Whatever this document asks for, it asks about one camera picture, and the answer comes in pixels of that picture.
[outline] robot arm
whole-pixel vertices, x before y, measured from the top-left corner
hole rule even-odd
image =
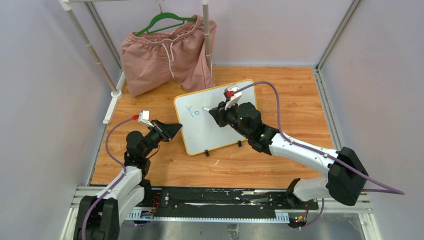
[[[74,240],[83,239],[83,234],[86,239],[118,239],[120,227],[133,208],[140,202],[151,202],[152,185],[145,178],[150,168],[149,155],[153,149],[159,148],[160,142],[173,139],[182,125],[165,124],[158,120],[150,122],[147,110],[139,114],[138,122],[146,125],[150,132],[146,136],[139,131],[130,132],[126,136],[125,168],[97,195],[82,198]]]
[[[234,85],[227,88],[224,92],[226,101],[208,109],[218,126],[230,125],[247,138],[248,144],[260,153],[292,159],[323,175],[313,179],[294,179],[287,188],[285,201],[296,207],[311,199],[332,197],[342,204],[355,205],[366,180],[329,157],[337,158],[368,175],[352,149],[325,149],[288,135],[283,137],[278,129],[262,122],[261,113],[252,103],[238,105],[242,93],[233,94],[237,90],[239,88]]]

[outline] clothes rack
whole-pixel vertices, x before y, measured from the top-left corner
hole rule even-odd
[[[129,1],[129,0],[59,0],[63,10],[66,11],[69,18],[71,19],[72,23],[75,25],[75,28],[77,29],[79,35],[81,36],[82,40],[85,43],[85,46],[90,51],[91,55],[93,56],[94,60],[96,61],[96,64],[101,68],[101,71],[103,72],[104,76],[106,77],[107,83],[109,84],[112,92],[110,95],[112,96],[112,100],[110,101],[109,108],[107,109],[106,115],[104,117],[103,123],[109,124],[112,121],[112,118],[115,113],[115,109],[117,108],[119,100],[123,97],[122,89],[124,87],[125,83],[125,75],[122,71],[122,65],[121,61],[119,59],[119,54],[117,50],[115,49],[115,46],[113,46],[112,41],[106,31],[105,26],[103,25],[99,15],[97,14],[96,8],[93,4],[93,2],[109,2],[109,1]],[[88,10],[88,13],[90,14],[92,20],[94,21],[98,31],[100,32],[100,35],[102,36],[110,54],[113,56],[115,63],[121,70],[121,75],[119,77],[119,81],[117,85],[115,86],[111,76],[109,75],[108,71],[106,70],[105,66],[102,63],[102,60],[100,59],[99,55],[97,54],[96,50],[92,46],[89,38],[87,37],[86,33],[84,32],[83,27],[80,24],[80,21],[78,21],[77,16],[75,16],[74,11],[72,10],[71,3],[84,3],[85,7]],[[205,58],[207,66],[210,70],[210,73],[212,75],[212,62],[211,62],[211,40],[210,40],[210,28],[209,28],[209,0],[202,0],[202,6],[203,6],[203,21],[204,21],[204,46],[205,46]]]

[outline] wooden table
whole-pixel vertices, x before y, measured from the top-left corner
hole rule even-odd
[[[299,140],[332,148],[311,68],[214,66],[213,78],[216,86],[244,79],[271,82],[280,96],[284,132]],[[151,120],[177,123],[173,101],[184,93],[175,82],[168,82],[135,98],[131,98],[125,88],[107,132],[142,109],[150,110]],[[256,97],[262,121],[277,128],[273,90],[267,85],[257,85]],[[144,125],[131,121],[118,127],[110,137],[110,152],[119,160],[124,161],[127,134],[135,130],[144,135],[148,132]],[[242,147],[234,144],[213,150],[209,157],[205,154],[187,155],[181,132],[171,142],[160,145],[159,152],[151,158],[146,177],[156,186],[286,188],[295,178],[319,176],[318,172],[292,160],[258,153],[247,142],[243,142]],[[120,170],[121,167],[107,155],[103,142],[91,183],[108,184]]]

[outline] elastic waistband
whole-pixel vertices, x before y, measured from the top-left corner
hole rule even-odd
[[[154,32],[143,33],[140,36],[136,36],[135,34],[137,32],[134,31],[128,36],[127,40],[148,46],[160,46],[162,44],[169,45],[171,43],[182,41],[183,39],[193,35],[197,29],[203,29],[203,17],[200,15],[193,15],[193,18],[194,17],[197,17],[196,21],[187,21],[171,33]]]

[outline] hanger hook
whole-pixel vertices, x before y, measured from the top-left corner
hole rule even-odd
[[[160,13],[162,13],[162,5],[161,5],[161,3],[159,2],[159,0],[156,0],[156,3],[159,4]]]

